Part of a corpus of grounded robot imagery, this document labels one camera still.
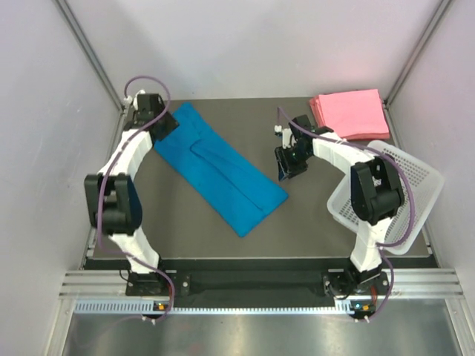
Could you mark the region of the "aluminium frame rail front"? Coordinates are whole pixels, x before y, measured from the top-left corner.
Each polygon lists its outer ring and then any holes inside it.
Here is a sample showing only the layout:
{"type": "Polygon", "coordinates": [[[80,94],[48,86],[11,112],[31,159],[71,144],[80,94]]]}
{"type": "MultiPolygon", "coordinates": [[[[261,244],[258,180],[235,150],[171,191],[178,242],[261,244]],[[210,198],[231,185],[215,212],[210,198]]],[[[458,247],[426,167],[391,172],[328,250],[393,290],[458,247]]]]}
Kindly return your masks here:
{"type": "MultiPolygon", "coordinates": [[[[452,299],[463,291],[451,268],[396,268],[392,298],[452,299]]],[[[61,298],[124,297],[126,282],[117,271],[69,271],[59,290],[61,298]]]]}

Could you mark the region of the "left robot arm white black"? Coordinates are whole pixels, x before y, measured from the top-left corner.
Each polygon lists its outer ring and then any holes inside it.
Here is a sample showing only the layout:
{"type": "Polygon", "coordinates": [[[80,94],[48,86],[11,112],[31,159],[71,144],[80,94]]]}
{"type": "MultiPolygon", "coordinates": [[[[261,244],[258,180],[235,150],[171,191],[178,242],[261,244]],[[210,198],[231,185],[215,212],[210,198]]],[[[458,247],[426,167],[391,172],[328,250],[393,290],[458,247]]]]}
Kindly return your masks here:
{"type": "Polygon", "coordinates": [[[113,156],[97,174],[84,181],[90,223],[100,229],[126,255],[129,293],[160,294],[169,286],[160,271],[160,254],[143,231],[143,208],[134,178],[154,143],[179,127],[158,93],[139,90],[128,97],[132,117],[126,123],[113,156]]]}

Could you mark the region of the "blue t shirt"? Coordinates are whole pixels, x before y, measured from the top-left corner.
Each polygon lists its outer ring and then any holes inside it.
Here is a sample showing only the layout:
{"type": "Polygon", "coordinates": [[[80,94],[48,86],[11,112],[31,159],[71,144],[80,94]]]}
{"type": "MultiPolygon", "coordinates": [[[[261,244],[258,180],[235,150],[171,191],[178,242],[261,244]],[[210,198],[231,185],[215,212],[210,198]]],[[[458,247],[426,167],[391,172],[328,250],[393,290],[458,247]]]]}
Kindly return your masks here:
{"type": "Polygon", "coordinates": [[[154,150],[191,185],[239,237],[245,237],[288,198],[219,136],[191,103],[173,117],[179,127],[154,150]]]}

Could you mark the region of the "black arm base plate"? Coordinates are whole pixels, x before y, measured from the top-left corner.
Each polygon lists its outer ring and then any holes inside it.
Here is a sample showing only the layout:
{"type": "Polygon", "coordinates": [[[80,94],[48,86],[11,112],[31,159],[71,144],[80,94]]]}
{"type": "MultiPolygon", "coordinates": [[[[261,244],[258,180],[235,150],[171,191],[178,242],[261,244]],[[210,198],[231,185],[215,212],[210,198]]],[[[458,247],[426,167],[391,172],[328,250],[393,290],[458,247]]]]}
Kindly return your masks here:
{"type": "Polygon", "coordinates": [[[384,296],[388,267],[350,291],[348,258],[164,260],[177,308],[257,309],[330,306],[336,297],[384,296]]]}

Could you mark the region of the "white perforated plastic basket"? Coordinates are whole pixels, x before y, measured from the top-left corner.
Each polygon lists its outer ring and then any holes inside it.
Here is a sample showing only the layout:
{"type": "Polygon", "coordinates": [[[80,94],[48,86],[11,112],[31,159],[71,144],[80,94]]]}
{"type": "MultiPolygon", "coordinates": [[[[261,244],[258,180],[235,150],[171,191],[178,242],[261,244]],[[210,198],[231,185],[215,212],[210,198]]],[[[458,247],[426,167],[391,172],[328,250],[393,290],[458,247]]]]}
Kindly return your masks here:
{"type": "MultiPolygon", "coordinates": [[[[410,190],[413,193],[415,203],[413,229],[404,243],[387,249],[391,254],[404,255],[410,250],[435,205],[443,188],[444,178],[436,169],[420,159],[386,142],[373,140],[368,146],[392,156],[404,171],[404,175],[410,183],[410,190]]],[[[327,201],[327,209],[336,222],[353,232],[357,232],[358,217],[351,207],[348,177],[344,177],[330,195],[327,201]]]]}

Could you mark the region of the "aluminium corner post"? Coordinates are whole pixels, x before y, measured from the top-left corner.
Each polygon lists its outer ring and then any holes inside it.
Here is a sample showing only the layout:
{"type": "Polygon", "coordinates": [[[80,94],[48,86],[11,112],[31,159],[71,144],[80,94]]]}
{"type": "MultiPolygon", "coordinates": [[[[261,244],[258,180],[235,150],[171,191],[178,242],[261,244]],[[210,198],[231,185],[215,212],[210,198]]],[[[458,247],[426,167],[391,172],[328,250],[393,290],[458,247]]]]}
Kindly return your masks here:
{"type": "Polygon", "coordinates": [[[107,93],[109,99],[113,102],[114,106],[118,110],[122,111],[122,101],[114,89],[114,86],[112,85],[107,73],[105,72],[105,69],[99,60],[96,51],[93,49],[93,46],[91,45],[85,31],[82,29],[82,26],[73,12],[72,7],[69,5],[68,1],[65,0],[53,0],[53,3],[58,8],[60,15],[65,20],[66,25],[72,32],[73,37],[77,41],[81,51],[85,55],[86,60],[98,78],[101,86],[107,93]]]}
{"type": "Polygon", "coordinates": [[[399,75],[392,85],[388,95],[386,95],[383,100],[386,108],[389,108],[393,104],[453,3],[454,0],[441,0],[436,3],[435,10],[430,15],[427,24],[423,27],[423,30],[413,46],[413,49],[410,51],[407,60],[404,62],[399,75]]]}

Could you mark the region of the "left aluminium corner post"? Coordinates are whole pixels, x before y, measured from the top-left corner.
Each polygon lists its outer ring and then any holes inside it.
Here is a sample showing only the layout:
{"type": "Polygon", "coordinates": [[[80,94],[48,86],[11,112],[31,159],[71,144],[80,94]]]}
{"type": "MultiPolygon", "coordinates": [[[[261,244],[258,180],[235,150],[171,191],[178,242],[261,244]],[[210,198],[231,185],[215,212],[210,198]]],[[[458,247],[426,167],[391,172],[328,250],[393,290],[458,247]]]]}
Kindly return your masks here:
{"type": "Polygon", "coordinates": [[[77,41],[81,51],[85,55],[86,60],[98,78],[101,86],[107,93],[109,99],[113,102],[114,106],[118,110],[122,111],[122,101],[114,89],[114,86],[112,85],[107,73],[105,72],[105,69],[99,60],[96,51],[93,49],[93,46],[91,45],[85,31],[82,29],[82,26],[73,12],[72,7],[69,5],[68,1],[65,0],[53,0],[53,3],[58,8],[60,15],[65,20],[66,25],[72,32],[73,37],[77,41]]]}

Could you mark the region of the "folded pink t shirt stack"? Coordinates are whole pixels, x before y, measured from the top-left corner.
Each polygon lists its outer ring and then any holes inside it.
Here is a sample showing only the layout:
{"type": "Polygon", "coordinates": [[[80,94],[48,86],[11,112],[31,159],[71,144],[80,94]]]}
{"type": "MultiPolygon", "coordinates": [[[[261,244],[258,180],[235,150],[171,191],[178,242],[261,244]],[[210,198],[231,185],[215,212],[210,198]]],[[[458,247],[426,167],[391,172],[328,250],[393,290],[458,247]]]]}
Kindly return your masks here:
{"type": "Polygon", "coordinates": [[[318,126],[326,126],[346,140],[390,138],[379,91],[354,90],[320,94],[309,100],[318,126]]]}

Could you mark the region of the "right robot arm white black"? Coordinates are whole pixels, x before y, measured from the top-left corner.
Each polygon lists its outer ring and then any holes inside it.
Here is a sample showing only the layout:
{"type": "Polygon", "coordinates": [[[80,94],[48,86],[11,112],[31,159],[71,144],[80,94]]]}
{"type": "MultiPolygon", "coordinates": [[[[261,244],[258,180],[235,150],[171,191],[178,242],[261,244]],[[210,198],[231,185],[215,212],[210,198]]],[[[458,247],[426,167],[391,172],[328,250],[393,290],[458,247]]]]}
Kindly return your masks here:
{"type": "Polygon", "coordinates": [[[328,162],[349,179],[358,230],[345,277],[350,291],[366,292],[381,273],[379,246],[404,204],[399,172],[392,159],[348,142],[328,127],[315,128],[306,115],[291,120],[288,128],[276,125],[274,132],[281,138],[281,146],[275,149],[280,181],[305,172],[312,157],[328,162]]]}

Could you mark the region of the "right aluminium corner post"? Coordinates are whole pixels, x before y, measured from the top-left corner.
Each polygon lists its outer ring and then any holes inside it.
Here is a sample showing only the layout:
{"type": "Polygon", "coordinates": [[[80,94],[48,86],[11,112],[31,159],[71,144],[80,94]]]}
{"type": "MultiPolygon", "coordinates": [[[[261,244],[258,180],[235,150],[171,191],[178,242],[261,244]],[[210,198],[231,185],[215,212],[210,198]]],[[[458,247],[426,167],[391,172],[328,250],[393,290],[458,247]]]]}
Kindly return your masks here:
{"type": "Polygon", "coordinates": [[[388,95],[386,95],[383,100],[386,108],[389,108],[393,104],[453,3],[454,0],[441,0],[436,3],[435,10],[430,15],[427,24],[423,27],[423,30],[413,46],[413,49],[410,51],[407,60],[404,62],[399,75],[392,85],[388,95]]]}

